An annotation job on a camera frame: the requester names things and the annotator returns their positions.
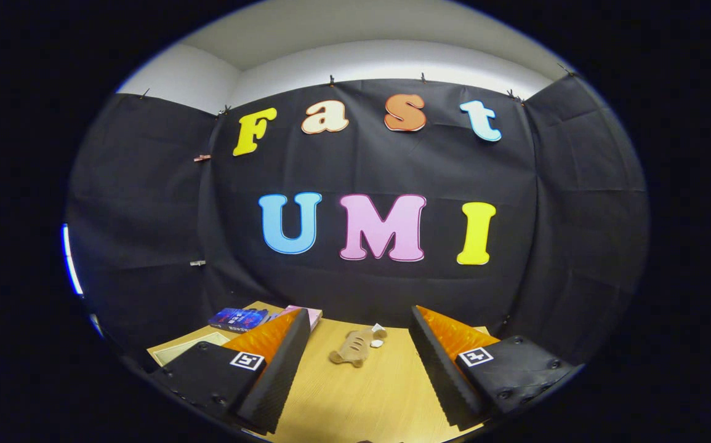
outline letter u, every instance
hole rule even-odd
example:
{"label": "letter u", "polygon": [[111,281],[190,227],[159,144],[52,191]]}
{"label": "letter u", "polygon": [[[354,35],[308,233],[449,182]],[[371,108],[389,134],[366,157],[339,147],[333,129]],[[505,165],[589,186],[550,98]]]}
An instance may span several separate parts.
{"label": "letter u", "polygon": [[302,254],[311,249],[316,239],[316,205],[322,201],[322,196],[318,193],[300,193],[294,200],[301,207],[301,233],[298,238],[289,239],[284,236],[281,218],[287,197],[282,194],[268,194],[259,199],[265,243],[282,254]]}

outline letter i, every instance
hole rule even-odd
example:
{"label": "letter i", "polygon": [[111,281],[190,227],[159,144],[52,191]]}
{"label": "letter i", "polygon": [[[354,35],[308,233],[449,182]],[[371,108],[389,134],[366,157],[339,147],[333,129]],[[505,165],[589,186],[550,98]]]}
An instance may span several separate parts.
{"label": "letter i", "polygon": [[493,205],[485,202],[468,202],[462,205],[462,212],[467,216],[465,247],[456,256],[460,265],[482,265],[489,261],[487,238],[489,222],[497,213]]}

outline pink letter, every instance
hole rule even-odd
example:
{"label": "pink letter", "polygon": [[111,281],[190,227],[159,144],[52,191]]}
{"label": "pink letter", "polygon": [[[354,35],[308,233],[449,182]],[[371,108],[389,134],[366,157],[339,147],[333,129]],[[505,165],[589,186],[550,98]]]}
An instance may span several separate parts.
{"label": "pink letter", "polygon": [[341,258],[366,258],[366,249],[361,247],[361,233],[374,258],[383,256],[394,235],[394,249],[388,253],[388,257],[396,261],[418,261],[424,258],[424,252],[420,249],[420,210],[426,205],[424,197],[415,194],[398,196],[385,221],[377,213],[369,196],[350,194],[342,197],[340,203],[347,210],[347,246],[339,252]]}

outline table surface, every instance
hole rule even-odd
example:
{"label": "table surface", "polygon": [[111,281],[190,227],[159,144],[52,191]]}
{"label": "table surface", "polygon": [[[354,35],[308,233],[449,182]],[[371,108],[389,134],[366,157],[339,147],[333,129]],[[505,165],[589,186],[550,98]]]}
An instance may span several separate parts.
{"label": "table surface", "polygon": [[[267,309],[271,314],[283,310],[262,302],[247,308]],[[339,350],[350,331],[371,326],[325,319],[323,312],[308,339],[276,432],[261,438],[275,443],[439,443],[481,427],[459,431],[456,426],[448,426],[409,331],[404,328],[387,327],[384,344],[369,348],[362,367],[347,362],[334,364],[327,358],[331,351]],[[483,326],[476,329],[487,332]],[[239,335],[205,326],[161,347],[211,332],[229,339]]]}

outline light blue letter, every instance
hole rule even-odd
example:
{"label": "light blue letter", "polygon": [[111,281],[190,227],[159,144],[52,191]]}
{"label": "light blue letter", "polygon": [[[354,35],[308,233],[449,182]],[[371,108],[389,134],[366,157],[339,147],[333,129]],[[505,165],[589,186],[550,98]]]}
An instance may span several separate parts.
{"label": "light blue letter", "polygon": [[467,112],[470,116],[470,126],[476,135],[484,140],[496,142],[500,140],[501,134],[497,129],[492,129],[489,125],[489,118],[495,118],[495,111],[484,108],[484,103],[474,100],[459,105],[459,109]]}
{"label": "light blue letter", "polygon": [[287,204],[282,194],[268,194],[259,199],[262,207],[262,235],[265,243],[282,254],[302,254],[312,247],[316,239],[316,204],[322,201],[318,193],[300,193],[295,202],[301,207],[301,233],[296,239],[284,236],[281,208]]}

